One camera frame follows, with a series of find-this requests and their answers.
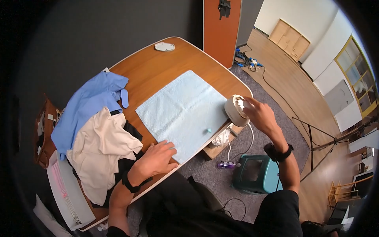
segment teal stool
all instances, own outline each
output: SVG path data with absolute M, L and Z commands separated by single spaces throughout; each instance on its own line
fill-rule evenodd
M 232 187 L 250 194 L 269 194 L 276 191 L 278 165 L 268 155 L 242 155 L 233 172 Z M 282 190 L 279 181 L 278 190 Z

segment wooden table top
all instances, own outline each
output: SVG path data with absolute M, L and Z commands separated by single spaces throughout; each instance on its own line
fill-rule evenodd
M 175 50 L 170 52 L 155 50 L 154 45 L 161 41 L 174 44 Z M 126 120 L 143 136 L 142 151 L 144 152 L 148 149 L 150 143 L 157 144 L 157 141 L 142 123 L 135 110 L 148 98 L 184 72 L 192 70 L 225 96 L 225 98 L 229 98 L 234 94 L 251 96 L 250 89 L 242 81 L 196 46 L 179 37 L 170 37 L 161 41 L 131 54 L 110 68 L 111 72 L 129 78 L 129 82 L 125 87 L 129 95 L 129 107 L 124 108 L 123 113 Z M 215 133 L 213 137 L 217 136 L 228 123 L 230 123 L 230 121 L 226 121 L 224 126 L 220 127 L 219 131 Z M 213 137 L 204 144 L 204 146 L 206 146 Z M 176 170 L 177 169 L 173 170 L 169 174 L 155 175 L 152 181 L 143 185 L 141 190 L 135 194 L 132 202 L 158 185 L 158 183 Z M 92 208 L 87 197 L 86 200 L 96 219 L 87 226 L 80 228 L 81 231 L 85 231 L 108 218 L 108 209 Z

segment black wristband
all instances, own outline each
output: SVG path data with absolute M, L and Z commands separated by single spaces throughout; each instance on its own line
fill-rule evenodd
M 285 153 L 278 152 L 272 143 L 268 143 L 263 149 L 272 161 L 282 162 L 291 154 L 293 151 L 293 146 L 288 144 L 288 150 Z
M 129 179 L 128 179 L 128 172 L 127 172 L 127 171 L 125 171 L 125 172 L 122 174 L 122 184 L 125 185 L 125 187 L 126 187 L 127 189 L 129 189 L 129 191 L 130 191 L 131 193 L 136 193 L 136 192 L 138 192 L 138 191 L 141 189 L 140 186 L 133 187 L 133 186 L 130 184 Z

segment window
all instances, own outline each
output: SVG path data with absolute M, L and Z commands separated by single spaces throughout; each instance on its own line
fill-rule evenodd
M 376 108 L 378 96 L 372 72 L 352 36 L 335 61 L 355 93 L 362 117 L 366 117 Z

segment light stand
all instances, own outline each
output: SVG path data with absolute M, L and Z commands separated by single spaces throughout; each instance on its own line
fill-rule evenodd
M 357 128 L 354 128 L 353 130 L 351 130 L 350 132 L 348 132 L 348 133 L 346 133 L 345 135 L 341 136 L 340 138 L 334 137 L 334 136 L 332 136 L 332 135 L 330 135 L 330 134 L 328 134 L 328 133 L 322 131 L 321 129 L 319 129 L 319 128 L 315 127 L 315 126 L 312 126 L 312 125 L 310 125 L 309 123 L 306 123 L 306 122 L 304 122 L 304 121 L 302 121 L 302 120 L 299 120 L 299 119 L 297 119 L 297 118 L 295 118 L 295 117 L 292 117 L 292 118 L 293 118 L 293 119 L 296 119 L 296 120 L 298 120 L 298 121 L 300 121 L 300 122 L 303 123 L 303 124 L 308 125 L 308 130 L 309 130 L 310 151 L 311 151 L 311 168 L 310 168 L 310 172 L 309 172 L 304 178 L 302 178 L 302 179 L 300 180 L 300 182 L 301 182 L 301 181 L 303 181 L 306 177 L 308 177 L 308 176 L 313 172 L 313 170 L 315 170 L 315 169 L 321 164 L 321 162 L 322 162 L 322 161 L 323 161 L 323 160 L 324 160 L 324 159 L 325 159 L 330 153 L 332 153 L 333 148 L 334 148 L 335 145 L 337 145 L 338 143 L 340 143 L 342 140 L 348 138 L 349 136 L 355 134 L 356 132 L 358 132 L 358 131 L 360 131 L 360 130 L 364 130 L 365 127 L 370 126 L 370 124 L 372 124 L 373 122 L 376 122 L 376 121 L 378 120 L 378 115 L 373 116 L 369 121 L 365 122 L 364 124 L 360 125 L 360 126 L 357 127 Z M 320 132 L 322 132 L 322 133 L 324 133 L 324 134 L 326 134 L 326 135 L 328 135 L 328 136 L 330 136 L 331 138 L 333 138 L 333 141 L 330 141 L 330 142 L 328 142 L 328 143 L 325 143 L 325 144 L 323 144 L 323 145 L 321 145 L 321 146 L 313 147 L 314 142 L 313 142 L 313 140 L 312 140 L 312 130 L 311 130 L 311 127 L 314 128 L 314 129 L 317 129 L 318 131 L 320 131 Z M 313 152 L 314 152 L 314 151 L 319 151 L 319 150 L 325 149 L 325 148 L 327 148 L 327 147 L 330 146 L 330 145 L 333 145 L 332 148 L 328 151 L 328 153 L 326 153 L 326 155 L 325 155 L 325 156 L 322 158 L 322 160 L 316 165 L 316 167 L 313 167 Z

